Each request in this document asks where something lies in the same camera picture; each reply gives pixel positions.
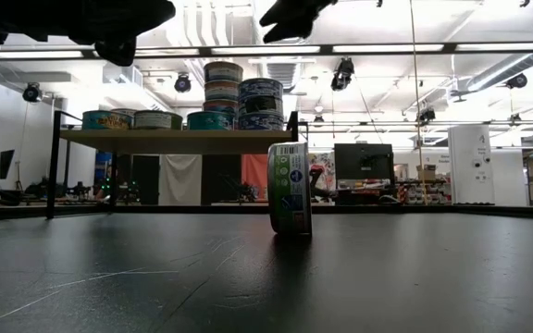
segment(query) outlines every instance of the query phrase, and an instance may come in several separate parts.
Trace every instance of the ceiling light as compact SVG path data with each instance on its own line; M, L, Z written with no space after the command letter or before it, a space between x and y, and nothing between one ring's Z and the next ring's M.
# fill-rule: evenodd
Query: ceiling light
M135 57L146 58L156 56L198 56L197 48L169 48L169 49L139 49L135 51Z
M320 52L320 46L293 45L293 46L234 46L213 48L214 55L297 55L316 54Z
M83 58L81 51L0 51L0 59Z
M460 43L456 51L528 51L533 52L533 43Z
M315 64L314 58L267 58L267 59L248 59L248 64Z
M415 45L417 52L433 52L440 51L443 48L443 44L418 44ZM412 44L399 44L399 45L339 45L333 46L332 52L348 54L348 53L388 53L388 52L413 52Z

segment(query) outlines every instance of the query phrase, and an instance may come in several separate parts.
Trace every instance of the black table surface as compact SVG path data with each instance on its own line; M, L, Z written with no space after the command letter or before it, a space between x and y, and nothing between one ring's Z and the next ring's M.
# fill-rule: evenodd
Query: black table surface
M533 220L0 221L0 332L533 332Z

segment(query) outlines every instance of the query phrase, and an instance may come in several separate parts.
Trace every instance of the tuna can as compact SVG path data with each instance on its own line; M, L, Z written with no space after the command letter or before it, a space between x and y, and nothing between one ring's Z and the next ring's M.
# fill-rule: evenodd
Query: tuna can
M283 85L272 79L249 79L240 83L240 104L255 96L272 96L283 99Z
M214 80L205 85L205 100L227 100L238 102L238 82Z
M133 117L113 111L87 111L83 113L83 130L128 130Z
M238 102L226 100L204 102L203 111L225 112L232 115L236 115L238 113Z
M273 113L251 113L238 118L240 130L283 130L283 116Z
M216 61L205 65L205 83L214 80L242 81L243 69L225 61Z
M268 148L268 210L278 234L312 234L307 143Z
M268 112L283 117L283 101L273 96L255 96L240 104L240 115Z
M224 112L194 112L188 116L189 130L233 130L234 115Z
M182 130L182 117L171 112L145 110L135 114L136 130Z

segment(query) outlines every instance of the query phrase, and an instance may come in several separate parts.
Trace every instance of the orange curtain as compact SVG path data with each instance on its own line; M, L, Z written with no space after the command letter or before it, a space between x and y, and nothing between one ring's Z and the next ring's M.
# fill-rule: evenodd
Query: orange curtain
M267 199L268 155L246 154L242 156L242 183L251 185L257 200Z

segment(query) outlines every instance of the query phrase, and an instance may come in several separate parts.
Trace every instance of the cardboard box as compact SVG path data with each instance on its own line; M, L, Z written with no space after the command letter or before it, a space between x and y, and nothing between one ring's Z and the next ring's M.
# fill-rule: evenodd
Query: cardboard box
M425 181L435 180L436 169L437 169L437 166L435 165L425 165L424 170L421 169L421 166L416 166L416 173L418 174L418 179L423 180L423 176L425 176Z

